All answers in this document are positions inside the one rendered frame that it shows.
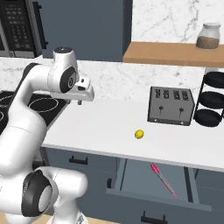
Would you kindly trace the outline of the black microwave oven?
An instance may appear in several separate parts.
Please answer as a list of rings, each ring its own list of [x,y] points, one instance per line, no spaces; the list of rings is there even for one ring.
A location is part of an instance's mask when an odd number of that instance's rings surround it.
[[[34,0],[0,0],[0,57],[37,58],[46,49],[39,10]]]

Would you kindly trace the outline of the closed blue-grey drawer front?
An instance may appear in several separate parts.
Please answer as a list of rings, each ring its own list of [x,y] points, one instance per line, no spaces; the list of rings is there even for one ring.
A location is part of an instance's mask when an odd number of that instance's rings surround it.
[[[85,152],[46,148],[49,165],[68,169],[87,169],[116,173],[120,159]]]

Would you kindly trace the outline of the pink tongs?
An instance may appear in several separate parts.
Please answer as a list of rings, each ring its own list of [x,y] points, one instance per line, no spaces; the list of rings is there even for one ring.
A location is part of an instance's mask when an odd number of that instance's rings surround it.
[[[150,168],[154,171],[155,174],[157,174],[157,176],[160,178],[162,183],[165,185],[165,187],[168,189],[168,191],[172,194],[173,198],[176,199],[177,194],[174,192],[174,190],[172,189],[172,187],[170,186],[170,184],[168,183],[166,178],[163,176],[163,174],[161,173],[161,171],[159,170],[157,165],[154,163],[150,163]]]

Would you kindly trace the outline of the black hob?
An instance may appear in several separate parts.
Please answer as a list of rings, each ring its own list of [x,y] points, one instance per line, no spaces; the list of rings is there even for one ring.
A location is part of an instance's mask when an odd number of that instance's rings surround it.
[[[7,109],[13,94],[13,91],[0,91],[0,135],[8,122]],[[38,112],[50,128],[67,105],[68,101],[52,98],[49,94],[33,94],[28,107]]]

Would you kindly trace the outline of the blue-grey lower cupboard front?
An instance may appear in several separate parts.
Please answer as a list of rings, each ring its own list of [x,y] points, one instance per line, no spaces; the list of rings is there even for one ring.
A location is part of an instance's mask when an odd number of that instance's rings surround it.
[[[224,172],[194,169],[199,202],[212,208],[211,224],[224,224]]]

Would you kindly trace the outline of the wooden shelf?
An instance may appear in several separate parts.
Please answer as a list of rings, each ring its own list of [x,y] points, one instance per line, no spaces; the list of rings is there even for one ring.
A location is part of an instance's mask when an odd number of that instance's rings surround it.
[[[122,57],[124,63],[184,67],[224,67],[224,45],[204,50],[195,44],[131,42]]]

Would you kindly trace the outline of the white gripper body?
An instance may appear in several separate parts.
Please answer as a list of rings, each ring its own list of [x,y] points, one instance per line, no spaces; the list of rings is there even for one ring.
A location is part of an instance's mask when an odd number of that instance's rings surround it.
[[[64,99],[64,100],[76,100],[91,102],[95,98],[95,91],[91,84],[89,84],[84,90],[83,85],[75,84],[73,88],[65,94],[51,93],[51,97]]]

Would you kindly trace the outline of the glass jar with brown contents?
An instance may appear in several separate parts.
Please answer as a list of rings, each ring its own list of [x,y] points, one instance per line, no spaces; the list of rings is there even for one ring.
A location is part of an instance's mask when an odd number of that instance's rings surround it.
[[[220,27],[218,23],[204,23],[200,31],[196,46],[200,49],[214,50],[220,43]]]

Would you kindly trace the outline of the grey four-slot toaster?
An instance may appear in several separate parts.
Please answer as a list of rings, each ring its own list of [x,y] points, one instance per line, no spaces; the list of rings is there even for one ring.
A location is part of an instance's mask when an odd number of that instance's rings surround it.
[[[147,121],[189,126],[193,117],[194,100],[190,89],[151,87]]]

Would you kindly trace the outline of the dark blue wall cupboard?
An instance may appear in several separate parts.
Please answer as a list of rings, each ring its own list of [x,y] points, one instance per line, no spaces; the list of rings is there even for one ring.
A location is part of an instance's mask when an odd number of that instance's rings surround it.
[[[69,46],[77,60],[121,62],[131,42],[133,0],[38,0],[48,43]]]

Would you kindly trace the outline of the open blue-grey drawer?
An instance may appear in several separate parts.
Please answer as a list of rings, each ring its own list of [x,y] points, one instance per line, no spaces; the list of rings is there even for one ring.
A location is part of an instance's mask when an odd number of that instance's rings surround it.
[[[121,224],[147,224],[141,216],[162,219],[168,224],[211,224],[212,208],[199,200],[191,168],[160,164],[158,166],[177,198],[174,199],[148,162],[124,159],[115,185],[107,194],[115,200],[117,220]]]

